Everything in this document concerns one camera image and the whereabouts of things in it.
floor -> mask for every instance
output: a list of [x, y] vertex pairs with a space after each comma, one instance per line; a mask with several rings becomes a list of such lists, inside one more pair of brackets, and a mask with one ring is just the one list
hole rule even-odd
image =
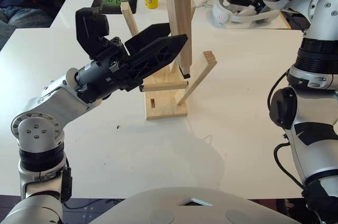
[[[19, 201], [20, 197], [0, 195], [0, 222]], [[88, 224], [121, 201], [123, 199], [70, 199], [66, 205], [68, 208], [63, 206], [63, 223]], [[290, 216], [302, 224], [319, 223], [316, 216], [305, 208], [304, 199], [260, 199], [253, 201]]]

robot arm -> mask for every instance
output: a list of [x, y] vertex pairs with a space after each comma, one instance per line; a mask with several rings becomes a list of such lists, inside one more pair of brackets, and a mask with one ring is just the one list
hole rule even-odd
[[[252, 0], [228, 0], [248, 6]], [[322, 221], [338, 222], [338, 0], [263, 0], [274, 9], [303, 14], [304, 32], [289, 87], [278, 90], [270, 118], [286, 132], [307, 205]]]
[[64, 152], [64, 127], [101, 104], [117, 89], [130, 91], [171, 63], [187, 41], [155, 24], [125, 43], [107, 40], [109, 25], [97, 9], [76, 13], [77, 39], [93, 61], [44, 87], [12, 122], [20, 152], [22, 201], [3, 223], [62, 223], [62, 202], [71, 197], [72, 177]]

white table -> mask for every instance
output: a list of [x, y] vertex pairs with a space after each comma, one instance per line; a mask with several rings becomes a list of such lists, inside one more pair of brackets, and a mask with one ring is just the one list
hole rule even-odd
[[[127, 30], [118, 34], [130, 38]], [[193, 59], [212, 50], [218, 64], [187, 100], [187, 118], [148, 122], [143, 93], [118, 90], [65, 128], [73, 197], [127, 198], [167, 186], [213, 188], [249, 199], [300, 197], [273, 160], [274, 147], [285, 140], [269, 119], [266, 98], [295, 62], [301, 40], [299, 31], [194, 31]], [[50, 80], [89, 58], [74, 30], [61, 28], [16, 30], [0, 58], [0, 194], [18, 195], [12, 119]], [[290, 149], [279, 156], [298, 177]]]
[[[67, 27], [75, 29], [75, 12], [83, 7], [91, 7], [93, 0], [66, 0], [60, 12], [56, 16], [52, 27]], [[235, 24], [229, 23], [227, 25], [220, 25], [213, 21], [211, 17], [211, 8], [199, 7], [195, 11], [192, 21], [193, 29], [196, 27], [220, 28], [220, 29], [289, 29], [289, 25], [285, 19], [280, 15], [270, 23], [255, 24], [243, 23]], [[127, 24], [122, 15], [107, 15], [111, 27], [115, 29], [126, 28]], [[146, 8], [144, 0], [137, 0], [137, 9], [134, 14], [139, 30], [143, 30], [154, 23], [168, 22], [168, 13], [165, 0], [158, 0], [158, 8], [150, 10]]]

wooden stand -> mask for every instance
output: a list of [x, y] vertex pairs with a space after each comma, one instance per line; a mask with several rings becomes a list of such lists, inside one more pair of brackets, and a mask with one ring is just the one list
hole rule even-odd
[[[144, 79], [144, 84], [140, 89], [145, 94], [147, 120], [187, 116], [185, 100], [217, 63], [212, 52], [205, 51], [198, 62], [192, 66], [189, 81], [183, 79], [177, 68], [180, 65], [183, 74], [190, 74], [192, 61], [191, 19], [196, 7], [190, 0], [188, 3], [183, 3], [182, 0], [167, 0], [167, 6], [172, 35], [186, 34], [188, 41], [183, 47], [180, 57], [176, 58], [171, 65]], [[130, 33], [135, 36], [138, 34], [138, 28], [128, 2], [121, 3], [121, 11]]]

mouse pad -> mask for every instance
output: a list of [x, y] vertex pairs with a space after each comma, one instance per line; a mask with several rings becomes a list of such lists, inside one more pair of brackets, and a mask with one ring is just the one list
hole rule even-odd
[[91, 7], [99, 7], [100, 14], [122, 14], [121, 2], [128, 1], [133, 14], [136, 13], [137, 0], [94, 0]]

